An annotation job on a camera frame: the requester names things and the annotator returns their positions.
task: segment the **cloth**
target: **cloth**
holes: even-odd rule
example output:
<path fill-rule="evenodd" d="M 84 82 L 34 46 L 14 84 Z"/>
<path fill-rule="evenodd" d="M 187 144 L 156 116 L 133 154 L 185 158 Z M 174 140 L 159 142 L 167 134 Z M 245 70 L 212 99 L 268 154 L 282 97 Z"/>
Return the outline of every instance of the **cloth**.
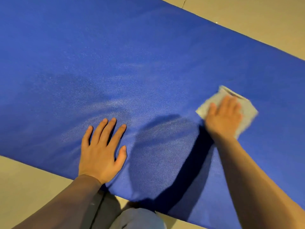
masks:
<path fill-rule="evenodd" d="M 129 208 L 123 211 L 109 229 L 166 229 L 163 220 L 144 208 Z"/>
<path fill-rule="evenodd" d="M 213 95 L 211 98 L 206 100 L 197 110 L 196 113 L 202 118 L 205 119 L 208 113 L 208 109 L 211 103 L 215 103 L 219 106 L 220 102 L 226 95 L 236 96 L 238 98 L 238 102 L 241 104 L 242 109 L 241 112 L 243 114 L 242 122 L 236 131 L 235 138 L 238 138 L 239 135 L 245 131 L 253 121 L 253 119 L 258 114 L 256 108 L 251 104 L 250 100 L 245 97 L 235 93 L 225 86 L 220 86 L 218 93 Z"/>

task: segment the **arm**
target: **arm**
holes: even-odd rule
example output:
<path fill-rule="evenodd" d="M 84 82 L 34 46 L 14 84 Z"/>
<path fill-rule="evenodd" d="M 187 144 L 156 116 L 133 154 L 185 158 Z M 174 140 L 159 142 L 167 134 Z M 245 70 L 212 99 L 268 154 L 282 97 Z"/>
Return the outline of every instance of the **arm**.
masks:
<path fill-rule="evenodd" d="M 109 182 L 122 168 L 127 154 L 126 146 L 121 147 L 114 161 L 115 149 L 126 130 L 122 125 L 107 145 L 113 118 L 109 123 L 104 119 L 96 128 L 91 143 L 93 127 L 89 126 L 81 144 L 79 176 L 54 199 L 36 213 L 14 227 L 14 229 L 79 228 L 85 212 L 101 185 Z"/>
<path fill-rule="evenodd" d="M 305 212 L 282 191 L 234 138 L 242 115 L 236 98 L 211 104 L 206 127 L 223 165 L 242 228 L 305 228 Z"/>

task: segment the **forearm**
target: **forearm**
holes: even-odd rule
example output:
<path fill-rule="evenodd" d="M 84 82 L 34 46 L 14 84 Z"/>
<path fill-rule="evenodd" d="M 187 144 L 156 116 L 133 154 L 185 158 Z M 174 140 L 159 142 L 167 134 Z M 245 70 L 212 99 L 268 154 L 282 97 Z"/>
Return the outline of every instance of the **forearm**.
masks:
<path fill-rule="evenodd" d="M 81 175 L 14 229 L 79 228 L 90 201 L 100 187 L 97 179 Z"/>
<path fill-rule="evenodd" d="M 215 138 L 228 188 L 243 228 L 300 228 L 304 211 L 235 139 Z"/>

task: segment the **beige floor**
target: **beige floor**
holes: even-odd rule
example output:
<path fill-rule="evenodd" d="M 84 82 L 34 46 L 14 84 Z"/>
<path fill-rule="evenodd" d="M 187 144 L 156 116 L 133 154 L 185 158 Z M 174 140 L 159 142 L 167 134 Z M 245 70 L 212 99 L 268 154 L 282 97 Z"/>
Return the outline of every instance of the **beige floor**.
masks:
<path fill-rule="evenodd" d="M 305 0 L 165 0 L 212 22 L 245 34 L 305 60 Z M 11 228 L 42 207 L 71 180 L 0 157 L 0 225 Z M 97 195 L 82 228 L 101 201 Z M 127 200 L 106 195 L 101 210 Z M 168 228 L 200 228 L 166 215 Z M 103 217 L 97 217 L 98 228 Z"/>

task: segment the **textured mat surface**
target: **textured mat surface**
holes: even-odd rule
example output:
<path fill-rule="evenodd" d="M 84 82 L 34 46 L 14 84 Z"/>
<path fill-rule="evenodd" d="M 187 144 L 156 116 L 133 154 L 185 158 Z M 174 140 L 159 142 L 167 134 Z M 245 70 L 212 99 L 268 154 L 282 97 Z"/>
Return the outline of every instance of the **textured mat surface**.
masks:
<path fill-rule="evenodd" d="M 87 126 L 117 117 L 111 193 L 240 228 L 195 113 L 225 85 L 259 111 L 242 146 L 305 208 L 305 61 L 161 0 L 1 0 L 0 23 L 0 155 L 73 179 Z"/>

